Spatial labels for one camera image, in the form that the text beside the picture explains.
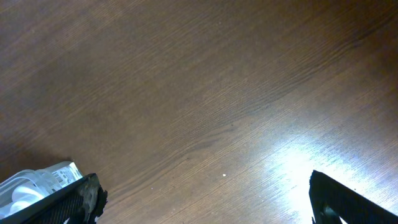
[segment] wooden surface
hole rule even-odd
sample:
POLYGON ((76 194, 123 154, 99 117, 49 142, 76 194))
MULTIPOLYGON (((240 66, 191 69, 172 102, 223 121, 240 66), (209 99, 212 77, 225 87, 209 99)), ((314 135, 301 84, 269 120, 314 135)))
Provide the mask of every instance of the wooden surface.
POLYGON ((99 223, 310 223, 318 169, 398 214, 396 1, 0 4, 2 180, 70 159, 99 223))

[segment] transparent plastic container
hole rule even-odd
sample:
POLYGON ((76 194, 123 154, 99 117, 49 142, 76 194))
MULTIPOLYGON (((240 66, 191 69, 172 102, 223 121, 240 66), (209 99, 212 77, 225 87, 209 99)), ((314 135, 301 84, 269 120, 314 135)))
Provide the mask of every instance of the transparent plastic container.
POLYGON ((0 219, 26 208, 82 178, 74 162, 22 170, 0 184, 0 219))

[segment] white object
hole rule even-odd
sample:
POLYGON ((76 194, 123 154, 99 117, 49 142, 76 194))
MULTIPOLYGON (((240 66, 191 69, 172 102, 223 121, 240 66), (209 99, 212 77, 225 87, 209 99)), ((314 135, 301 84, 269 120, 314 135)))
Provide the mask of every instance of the white object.
POLYGON ((0 220, 82 178, 74 162, 22 170, 0 184, 0 220))

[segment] wood grain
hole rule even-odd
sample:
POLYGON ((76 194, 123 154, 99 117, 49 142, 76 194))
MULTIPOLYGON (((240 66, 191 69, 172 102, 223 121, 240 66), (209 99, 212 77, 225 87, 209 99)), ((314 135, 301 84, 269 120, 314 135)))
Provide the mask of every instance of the wood grain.
POLYGON ((398 214, 397 15, 2 1, 0 179, 71 159, 109 191, 100 223, 310 223, 318 169, 398 214))

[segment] dark wood grain streak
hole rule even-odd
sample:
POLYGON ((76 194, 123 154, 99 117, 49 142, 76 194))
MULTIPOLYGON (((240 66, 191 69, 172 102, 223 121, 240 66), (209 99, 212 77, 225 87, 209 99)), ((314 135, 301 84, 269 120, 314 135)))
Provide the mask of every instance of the dark wood grain streak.
POLYGON ((100 223, 310 223, 318 169, 398 214, 396 1, 0 4, 1 180, 74 160, 100 223))

